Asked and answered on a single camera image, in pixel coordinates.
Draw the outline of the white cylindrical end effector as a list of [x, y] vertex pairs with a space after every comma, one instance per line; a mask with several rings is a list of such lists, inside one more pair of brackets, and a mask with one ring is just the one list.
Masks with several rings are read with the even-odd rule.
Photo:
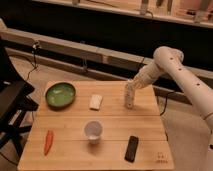
[[145, 83], [138, 75], [133, 78], [133, 85], [135, 89], [141, 89], [145, 87]]

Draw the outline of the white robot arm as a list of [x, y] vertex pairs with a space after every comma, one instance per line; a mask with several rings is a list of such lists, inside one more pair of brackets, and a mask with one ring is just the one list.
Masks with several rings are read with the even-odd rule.
[[213, 152], [213, 89], [182, 64], [183, 58], [183, 52], [178, 49], [167, 46], [157, 48], [153, 53], [153, 61], [134, 77], [133, 86], [135, 89], [144, 88], [164, 73], [169, 74], [212, 131], [208, 149]]

